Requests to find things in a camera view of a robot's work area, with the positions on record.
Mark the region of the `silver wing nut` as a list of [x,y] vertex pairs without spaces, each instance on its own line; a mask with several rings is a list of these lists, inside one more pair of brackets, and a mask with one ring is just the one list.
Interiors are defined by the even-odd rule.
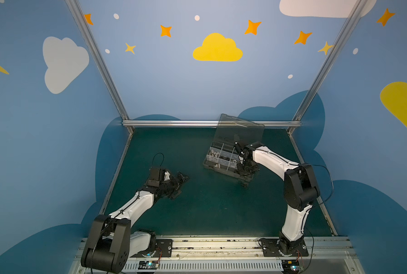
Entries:
[[210,150],[210,154],[209,154],[209,155],[210,155],[210,156],[212,156],[212,157],[219,158],[219,156],[220,156],[220,152],[219,152],[219,151],[216,151],[216,150],[211,149],[211,150]]

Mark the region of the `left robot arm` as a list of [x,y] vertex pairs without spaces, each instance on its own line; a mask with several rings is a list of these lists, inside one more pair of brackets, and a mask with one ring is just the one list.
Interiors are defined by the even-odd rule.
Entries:
[[159,199],[174,200],[178,197],[181,187],[189,179],[181,172],[173,175],[165,168],[151,169],[144,185],[128,202],[109,215],[95,218],[81,257],[81,266],[90,271],[96,269],[119,274],[132,256],[162,256],[155,232],[144,229],[132,232],[132,226]]

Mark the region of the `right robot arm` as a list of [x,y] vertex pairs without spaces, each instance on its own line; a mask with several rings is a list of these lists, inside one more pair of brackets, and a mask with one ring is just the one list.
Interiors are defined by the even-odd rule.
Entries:
[[240,175],[252,175],[262,165],[283,179],[287,212],[278,249],[284,256],[292,255],[303,244],[307,217],[321,194],[313,167],[290,161],[260,142],[249,145],[235,142],[234,148],[239,156],[237,170]]

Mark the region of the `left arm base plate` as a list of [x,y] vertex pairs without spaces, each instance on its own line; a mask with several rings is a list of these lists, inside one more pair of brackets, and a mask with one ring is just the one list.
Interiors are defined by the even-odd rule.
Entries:
[[146,251],[141,251],[135,255],[133,258],[170,258],[173,251],[173,240],[172,239],[157,239],[156,244],[150,247]]

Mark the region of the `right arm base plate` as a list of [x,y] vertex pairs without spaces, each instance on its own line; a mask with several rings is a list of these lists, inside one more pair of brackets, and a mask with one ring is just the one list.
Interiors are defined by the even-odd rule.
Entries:
[[264,257],[298,257],[308,256],[307,246],[301,238],[291,242],[286,239],[260,238],[258,244]]

